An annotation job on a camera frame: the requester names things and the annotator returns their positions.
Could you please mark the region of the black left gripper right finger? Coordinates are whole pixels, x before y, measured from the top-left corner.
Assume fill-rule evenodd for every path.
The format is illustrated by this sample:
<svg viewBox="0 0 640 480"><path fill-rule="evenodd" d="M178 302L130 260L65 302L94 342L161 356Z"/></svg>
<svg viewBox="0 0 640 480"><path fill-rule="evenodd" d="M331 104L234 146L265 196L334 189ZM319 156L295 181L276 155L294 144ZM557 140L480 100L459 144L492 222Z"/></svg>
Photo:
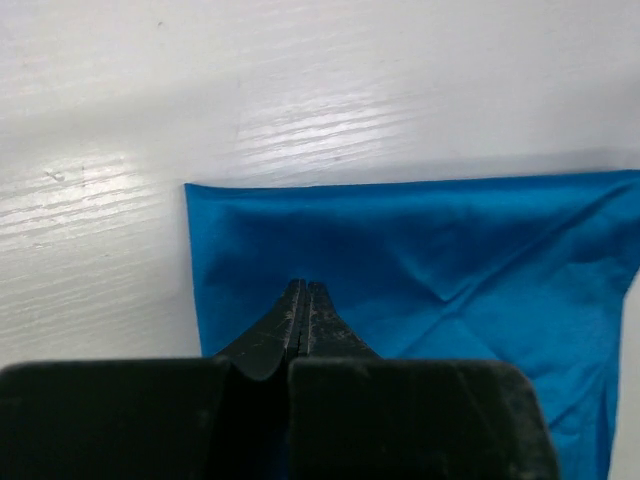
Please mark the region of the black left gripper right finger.
<svg viewBox="0 0 640 480"><path fill-rule="evenodd" d="M288 387L293 479L556 479L528 378L496 360L390 360L309 284Z"/></svg>

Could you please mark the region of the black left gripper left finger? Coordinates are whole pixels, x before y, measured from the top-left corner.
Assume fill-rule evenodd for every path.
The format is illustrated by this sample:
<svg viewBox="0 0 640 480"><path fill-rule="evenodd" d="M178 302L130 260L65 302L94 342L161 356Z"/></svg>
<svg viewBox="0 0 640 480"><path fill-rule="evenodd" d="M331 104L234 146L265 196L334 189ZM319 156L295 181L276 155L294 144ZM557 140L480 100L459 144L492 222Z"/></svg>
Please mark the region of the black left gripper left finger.
<svg viewBox="0 0 640 480"><path fill-rule="evenodd" d="M283 479L287 367L305 284L208 358L20 363L1 372L5 479Z"/></svg>

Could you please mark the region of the blue satin napkin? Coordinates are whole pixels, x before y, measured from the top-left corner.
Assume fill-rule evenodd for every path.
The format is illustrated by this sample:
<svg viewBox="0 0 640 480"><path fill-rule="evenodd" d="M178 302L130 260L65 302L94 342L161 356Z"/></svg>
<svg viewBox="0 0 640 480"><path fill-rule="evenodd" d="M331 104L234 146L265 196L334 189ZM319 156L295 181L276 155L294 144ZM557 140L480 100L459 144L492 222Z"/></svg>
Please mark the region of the blue satin napkin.
<svg viewBox="0 0 640 480"><path fill-rule="evenodd" d="M200 343L237 338L295 278L391 358L497 359L533 382L566 479L608 476L639 175L185 188Z"/></svg>

